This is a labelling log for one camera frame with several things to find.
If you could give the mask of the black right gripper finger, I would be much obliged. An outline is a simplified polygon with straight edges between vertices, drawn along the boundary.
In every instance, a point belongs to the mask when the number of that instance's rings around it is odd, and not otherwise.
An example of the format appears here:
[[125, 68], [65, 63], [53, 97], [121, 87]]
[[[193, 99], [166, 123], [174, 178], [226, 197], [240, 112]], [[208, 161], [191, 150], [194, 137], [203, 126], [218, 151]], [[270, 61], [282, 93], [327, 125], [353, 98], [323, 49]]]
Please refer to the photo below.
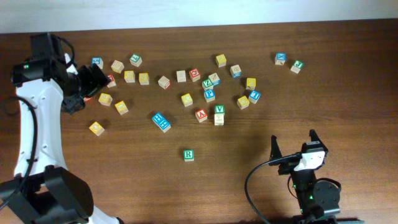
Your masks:
[[282, 158], [282, 153], [279, 149], [279, 145], [277, 143], [277, 137], [275, 135], [271, 136], [271, 153], [270, 153], [270, 166], [277, 166], [279, 162], [276, 162], [277, 159]]
[[312, 147], [324, 147], [325, 145], [323, 144], [322, 140], [318, 137], [318, 134], [316, 133], [316, 131], [314, 129], [311, 129], [309, 131], [309, 136], [310, 136], [310, 142], [309, 142], [309, 146]]

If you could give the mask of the yellow S wooden block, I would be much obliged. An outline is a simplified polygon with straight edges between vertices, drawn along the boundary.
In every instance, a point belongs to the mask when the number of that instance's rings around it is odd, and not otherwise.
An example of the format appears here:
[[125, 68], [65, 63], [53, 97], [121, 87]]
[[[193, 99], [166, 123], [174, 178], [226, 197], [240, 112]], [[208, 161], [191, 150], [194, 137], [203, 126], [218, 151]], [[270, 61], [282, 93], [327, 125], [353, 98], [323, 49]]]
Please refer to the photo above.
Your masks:
[[112, 103], [112, 100], [113, 100], [112, 96], [109, 94], [106, 94], [106, 93], [100, 94], [99, 99], [98, 99], [99, 103], [104, 106], [110, 106]]

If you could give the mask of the green R wooden block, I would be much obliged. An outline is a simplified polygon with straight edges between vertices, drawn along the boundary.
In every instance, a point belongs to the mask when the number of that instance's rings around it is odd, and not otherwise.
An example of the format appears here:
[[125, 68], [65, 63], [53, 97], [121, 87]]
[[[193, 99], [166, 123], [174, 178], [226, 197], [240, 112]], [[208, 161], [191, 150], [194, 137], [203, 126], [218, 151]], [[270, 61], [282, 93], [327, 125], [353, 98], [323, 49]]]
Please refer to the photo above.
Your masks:
[[183, 159], [185, 162], [191, 162], [195, 160], [194, 150], [186, 149], [183, 151]]

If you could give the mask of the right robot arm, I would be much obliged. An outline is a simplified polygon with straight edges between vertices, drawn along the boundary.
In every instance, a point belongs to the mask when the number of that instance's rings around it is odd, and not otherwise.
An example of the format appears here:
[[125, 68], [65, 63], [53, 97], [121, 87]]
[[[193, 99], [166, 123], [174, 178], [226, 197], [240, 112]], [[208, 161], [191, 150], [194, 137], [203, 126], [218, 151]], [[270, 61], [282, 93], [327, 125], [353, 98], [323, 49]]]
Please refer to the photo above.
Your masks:
[[309, 131], [310, 141], [302, 144], [301, 151], [283, 156], [277, 137], [271, 136], [271, 166], [278, 167], [279, 175], [288, 175], [301, 214], [293, 217], [294, 223], [364, 223], [349, 218], [339, 220], [341, 184], [329, 178], [316, 178], [315, 171], [325, 164], [328, 148], [315, 130]]

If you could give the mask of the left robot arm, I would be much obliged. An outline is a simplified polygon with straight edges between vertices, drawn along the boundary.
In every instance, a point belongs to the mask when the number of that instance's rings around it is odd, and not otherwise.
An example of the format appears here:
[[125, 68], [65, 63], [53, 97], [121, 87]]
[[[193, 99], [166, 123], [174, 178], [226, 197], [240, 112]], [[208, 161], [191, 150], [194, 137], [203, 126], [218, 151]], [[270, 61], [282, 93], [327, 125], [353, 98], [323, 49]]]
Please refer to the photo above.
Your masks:
[[11, 81], [20, 104], [21, 142], [14, 178], [1, 184], [3, 207], [24, 223], [120, 223], [94, 205], [89, 185], [66, 166], [60, 115], [85, 107], [109, 84], [97, 65], [75, 67], [64, 38], [30, 38], [32, 56], [17, 64]]

